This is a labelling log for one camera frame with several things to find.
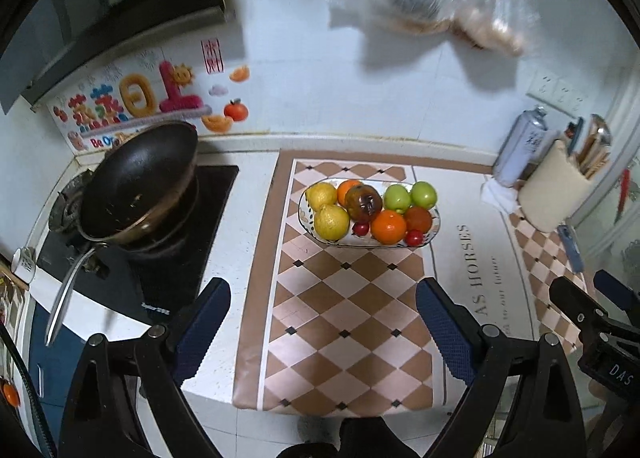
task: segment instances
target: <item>green apple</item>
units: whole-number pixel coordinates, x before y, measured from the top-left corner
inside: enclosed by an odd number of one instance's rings
[[[411,187],[411,199],[418,207],[429,210],[436,205],[438,194],[430,183],[416,182]]]
[[[385,209],[404,214],[411,207],[411,195],[400,184],[390,185],[385,192]]]

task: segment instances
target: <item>black cable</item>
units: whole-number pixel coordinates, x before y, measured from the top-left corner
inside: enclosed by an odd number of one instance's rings
[[[56,458],[58,456],[58,450],[56,447],[56,443],[53,440],[53,436],[51,435],[51,431],[49,430],[49,424],[47,424],[47,419],[44,416],[44,411],[42,411],[42,405],[40,404],[40,400],[38,399],[38,395],[36,394],[36,389],[33,387],[33,382],[31,381],[31,377],[29,375],[29,371],[27,370],[27,366],[24,365],[24,361],[18,352],[18,348],[15,347],[14,340],[11,339],[9,332],[6,330],[6,327],[0,323],[0,339],[4,343],[9,355],[11,355],[12,359],[15,362],[16,367],[18,368],[18,372],[22,377],[22,383],[25,385],[27,389],[27,395],[31,402],[31,407],[35,412],[35,419],[40,426],[40,431],[42,436],[44,437],[44,443],[47,447],[47,451],[49,452],[50,458]]]

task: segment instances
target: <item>knife holder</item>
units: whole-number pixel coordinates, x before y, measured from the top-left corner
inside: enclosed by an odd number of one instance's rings
[[[522,212],[541,232],[552,232],[575,212],[588,196],[593,182],[566,155],[566,146],[556,140],[518,195]]]

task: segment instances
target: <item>white napkin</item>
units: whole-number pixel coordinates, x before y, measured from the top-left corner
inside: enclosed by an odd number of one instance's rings
[[[518,209],[518,192],[512,188],[502,187],[495,178],[482,184],[480,199],[505,214],[514,213]]]

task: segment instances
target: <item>fruit plate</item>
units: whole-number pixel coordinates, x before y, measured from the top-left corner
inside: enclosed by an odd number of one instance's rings
[[[322,180],[323,182],[328,182],[333,185],[335,188],[348,180],[348,178],[327,178],[326,180]],[[381,182],[378,180],[360,180],[364,185],[370,185],[378,191],[380,196],[385,195],[385,191],[387,188],[393,184],[399,183],[401,186],[405,187],[408,191],[411,191],[411,187],[413,184],[411,183],[402,183],[402,182]],[[418,247],[424,247],[425,245],[431,243],[432,239],[436,237],[436,234],[440,231],[440,213],[438,212],[437,207],[433,207],[429,210],[431,216],[433,217],[433,225],[428,232],[426,232],[422,237],[422,244],[418,245]],[[351,232],[351,228],[353,227],[353,221],[349,226],[348,234],[341,240],[337,242],[328,242],[327,240],[321,238],[316,234],[316,230],[314,229],[314,218],[316,213],[309,206],[309,203],[306,201],[306,190],[302,193],[300,197],[300,203],[298,205],[298,219],[300,220],[300,224],[304,227],[305,231],[313,236],[314,239],[318,240],[321,243],[327,245],[335,245],[336,247],[375,247],[375,248],[406,248],[408,245],[402,240],[400,243],[395,245],[383,245],[376,239],[374,239],[371,233],[366,236],[359,237]]]

